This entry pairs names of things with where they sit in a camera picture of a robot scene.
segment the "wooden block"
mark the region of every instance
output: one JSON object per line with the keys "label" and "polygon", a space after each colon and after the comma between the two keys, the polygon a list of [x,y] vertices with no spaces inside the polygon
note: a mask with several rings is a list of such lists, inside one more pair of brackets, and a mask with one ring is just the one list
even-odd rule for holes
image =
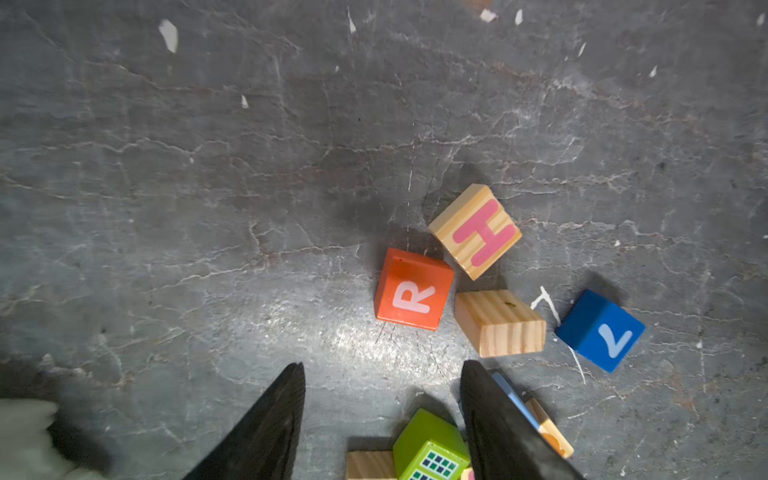
{"label": "wooden block", "polygon": [[640,320],[587,290],[555,333],[595,365],[613,372],[643,331]]}
{"label": "wooden block", "polygon": [[437,330],[453,276],[442,260],[389,248],[373,303],[376,318]]}
{"label": "wooden block", "polygon": [[469,278],[477,280],[522,234],[486,185],[473,184],[429,224]]}
{"label": "wooden block", "polygon": [[568,443],[568,440],[565,439],[563,434],[560,433],[558,427],[554,425],[554,422],[552,422],[549,415],[547,415],[536,399],[528,400],[525,403],[525,406],[528,407],[531,414],[533,414],[541,424],[538,428],[538,432],[541,433],[541,436],[544,437],[547,442],[549,442],[549,445],[552,445],[552,448],[563,458],[571,457],[571,455],[574,454],[574,448]]}
{"label": "wooden block", "polygon": [[469,450],[455,425],[419,409],[392,449],[399,480],[459,480]]}
{"label": "wooden block", "polygon": [[397,480],[392,452],[349,452],[346,480]]}
{"label": "wooden block", "polygon": [[457,293],[454,316],[482,358],[544,349],[547,323],[508,290]]}

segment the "cracked surface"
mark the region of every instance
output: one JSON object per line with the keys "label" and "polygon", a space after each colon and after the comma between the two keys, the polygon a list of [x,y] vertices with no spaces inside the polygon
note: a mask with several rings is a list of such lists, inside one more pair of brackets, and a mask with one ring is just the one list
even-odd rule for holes
{"label": "cracked surface", "polygon": [[[498,19],[480,21],[479,6]],[[372,298],[386,248],[441,257],[427,223],[484,183],[523,237],[456,289],[532,302],[543,286],[564,317],[591,286],[647,325],[614,374],[582,358],[582,382],[542,302],[544,352],[485,361],[539,400],[577,468],[762,478],[760,12],[757,0],[0,7],[0,362],[55,382],[113,478],[171,480],[303,361],[294,478],[339,478],[348,449],[388,448],[418,406],[461,425],[458,376],[476,354],[452,308],[429,333],[377,321]]]}

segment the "white letter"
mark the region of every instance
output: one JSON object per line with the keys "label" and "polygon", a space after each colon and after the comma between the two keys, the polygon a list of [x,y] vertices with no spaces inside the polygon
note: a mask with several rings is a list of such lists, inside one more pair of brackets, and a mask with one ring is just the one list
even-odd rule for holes
{"label": "white letter", "polygon": [[[405,292],[411,293],[411,300],[406,301],[402,299],[402,295]],[[397,286],[397,290],[395,290],[395,298],[392,299],[392,305],[396,308],[411,310],[412,312],[429,313],[429,305],[422,305],[419,302],[434,294],[435,287],[431,286],[427,290],[419,292],[418,285],[406,280]]]}

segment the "scratch mark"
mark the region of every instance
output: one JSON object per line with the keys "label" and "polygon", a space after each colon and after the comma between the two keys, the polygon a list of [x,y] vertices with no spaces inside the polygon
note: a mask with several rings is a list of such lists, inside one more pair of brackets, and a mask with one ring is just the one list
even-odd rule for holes
{"label": "scratch mark", "polygon": [[696,348],[699,349],[699,359],[701,361],[701,388],[704,393],[707,393],[707,377],[704,375],[704,342],[699,340],[696,344]]}
{"label": "scratch mark", "polygon": [[597,402],[597,403],[595,403],[593,406],[591,406],[591,407],[589,407],[588,409],[584,410],[582,413],[577,413],[576,415],[571,415],[571,416],[569,416],[569,417],[565,417],[565,419],[566,419],[566,420],[570,420],[570,419],[577,419],[578,417],[580,417],[580,416],[582,416],[582,415],[584,415],[584,414],[586,414],[586,413],[589,413],[589,412],[590,412],[590,411],[591,411],[591,410],[592,410],[594,407],[596,407],[596,406],[600,405],[602,402],[606,402],[606,401],[608,401],[608,400],[610,400],[610,399],[615,399],[615,398],[616,398],[616,395],[611,395],[611,396],[609,396],[609,397],[605,397],[605,398],[604,398],[604,399],[602,399],[600,402]]}
{"label": "scratch mark", "polygon": [[382,333],[384,333],[384,327],[386,326],[386,322],[382,322],[382,329],[379,332],[379,336],[376,337],[376,341],[373,343],[373,345],[377,344],[379,342],[379,339],[382,337]]}
{"label": "scratch mark", "polygon": [[349,14],[349,8],[346,10],[346,17],[349,19],[349,33],[355,33],[357,27],[355,26],[355,22],[352,21],[352,16]]}
{"label": "scratch mark", "polygon": [[[541,295],[538,296],[536,300],[533,301],[531,304],[531,310],[536,308],[536,306],[544,300],[547,305],[549,305],[549,309],[552,310],[552,315],[554,315],[554,319],[558,322],[558,327],[560,326],[560,316],[558,315],[558,311],[554,309],[554,304],[552,303],[552,298],[550,298],[549,293],[547,293],[547,290],[544,290],[544,287],[541,288]],[[571,355],[574,357],[574,360],[576,360],[576,366],[578,367],[578,371],[581,374],[581,381],[584,382],[585,385],[587,385],[587,377],[584,376],[584,370],[581,368],[581,362],[578,361],[578,357],[576,357],[576,352],[568,346],[568,349],[571,351]]]}
{"label": "scratch mark", "polygon": [[176,53],[176,49],[179,46],[179,30],[176,28],[176,25],[170,23],[167,19],[164,19],[160,22],[160,26],[157,27],[157,30],[160,31],[160,35],[163,35],[165,48],[171,53]]}
{"label": "scratch mark", "polygon": [[498,15],[496,15],[494,12],[491,12],[487,8],[484,8],[482,13],[480,14],[480,19],[486,23],[493,22],[497,17]]}
{"label": "scratch mark", "polygon": [[[637,449],[640,448],[640,445],[643,445],[643,442],[645,442],[645,437],[643,437],[643,439],[640,440],[640,443],[638,443],[637,446],[634,448],[634,450],[632,450],[632,453],[635,453]],[[627,473],[625,472],[624,469],[627,467],[627,463],[629,463],[631,459],[632,459],[632,455],[629,455],[629,458],[627,458],[627,461],[624,463],[624,466],[621,467],[621,473],[619,475],[621,475],[622,477],[627,476]]]}

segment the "wood grain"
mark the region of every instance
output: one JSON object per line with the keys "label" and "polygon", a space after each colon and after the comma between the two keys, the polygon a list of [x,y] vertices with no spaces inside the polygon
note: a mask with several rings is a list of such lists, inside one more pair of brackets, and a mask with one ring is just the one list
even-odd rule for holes
{"label": "wood grain", "polygon": [[454,317],[482,358],[544,349],[547,323],[508,290],[457,293]]}
{"label": "wood grain", "polygon": [[397,480],[392,452],[349,452],[346,480]]}
{"label": "wood grain", "polygon": [[487,185],[473,184],[458,196],[437,218],[429,224],[429,231],[440,240],[448,252],[456,259],[456,262],[473,280],[477,280],[493,263],[515,244],[522,234],[517,225],[512,221],[504,207],[491,216],[488,226],[493,233],[498,233],[508,225],[515,227],[515,235],[501,249],[481,266],[472,265],[472,257],[483,248],[485,242],[478,234],[473,234],[462,243],[453,240],[453,233],[464,224],[480,207],[489,200],[496,200],[491,189]]}
{"label": "wood grain", "polygon": [[541,405],[536,399],[530,399],[525,403],[528,407],[528,411],[536,418],[540,426],[538,432],[541,433],[549,445],[558,452],[563,458],[569,458],[574,454],[574,448],[568,442],[568,440],[560,433],[560,430],[555,426],[554,422],[549,418],[549,415],[544,411]]}

